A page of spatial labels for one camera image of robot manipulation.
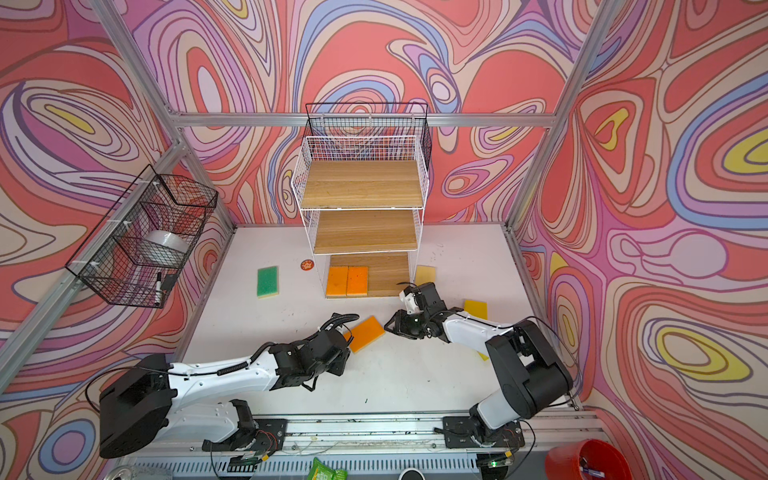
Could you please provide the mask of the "pale yellow sponge orange underside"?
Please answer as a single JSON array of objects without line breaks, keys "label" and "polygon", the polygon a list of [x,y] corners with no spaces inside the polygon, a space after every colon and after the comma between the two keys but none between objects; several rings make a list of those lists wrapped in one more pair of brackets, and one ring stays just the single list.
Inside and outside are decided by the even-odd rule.
[{"label": "pale yellow sponge orange underside", "polygon": [[370,316],[348,332],[349,348],[352,353],[358,353],[384,334],[385,330],[378,319]]}]

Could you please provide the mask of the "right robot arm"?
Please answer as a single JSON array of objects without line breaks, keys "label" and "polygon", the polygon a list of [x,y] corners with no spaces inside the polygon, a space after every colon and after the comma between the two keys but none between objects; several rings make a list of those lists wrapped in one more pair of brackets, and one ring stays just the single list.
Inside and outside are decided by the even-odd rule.
[{"label": "right robot arm", "polygon": [[403,308],[385,324],[387,332],[409,340],[437,338],[489,358],[498,389],[470,408],[477,429],[493,432],[529,420],[571,392],[573,377],[530,317],[500,325],[449,308],[432,282],[406,284],[399,300]]}]

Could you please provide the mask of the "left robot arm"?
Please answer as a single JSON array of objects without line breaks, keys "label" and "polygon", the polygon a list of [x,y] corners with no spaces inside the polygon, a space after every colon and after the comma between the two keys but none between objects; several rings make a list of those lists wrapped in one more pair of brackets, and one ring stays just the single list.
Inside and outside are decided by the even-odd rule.
[{"label": "left robot arm", "polygon": [[298,341],[266,342],[238,359],[169,363],[150,355],[100,393],[99,454],[119,458],[162,441],[201,441],[207,451],[244,450],[260,428],[243,394],[311,391],[321,374],[343,374],[350,344],[326,326]]}]

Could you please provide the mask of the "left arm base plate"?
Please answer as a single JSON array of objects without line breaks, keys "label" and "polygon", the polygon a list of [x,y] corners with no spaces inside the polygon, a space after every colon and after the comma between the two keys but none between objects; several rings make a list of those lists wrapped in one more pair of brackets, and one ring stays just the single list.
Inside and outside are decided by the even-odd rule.
[{"label": "left arm base plate", "polygon": [[257,418],[252,426],[239,427],[230,437],[220,442],[204,440],[204,452],[252,451],[273,454],[283,448],[288,420],[284,418]]}]

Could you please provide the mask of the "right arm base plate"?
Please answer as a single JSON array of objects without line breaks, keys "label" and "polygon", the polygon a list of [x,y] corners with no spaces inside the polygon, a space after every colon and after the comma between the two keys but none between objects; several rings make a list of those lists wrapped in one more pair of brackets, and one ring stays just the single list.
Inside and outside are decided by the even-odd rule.
[{"label": "right arm base plate", "polygon": [[434,432],[443,436],[449,449],[504,448],[516,451],[525,445],[522,429],[516,421],[491,429],[471,416],[445,416],[442,425],[435,427]]}]

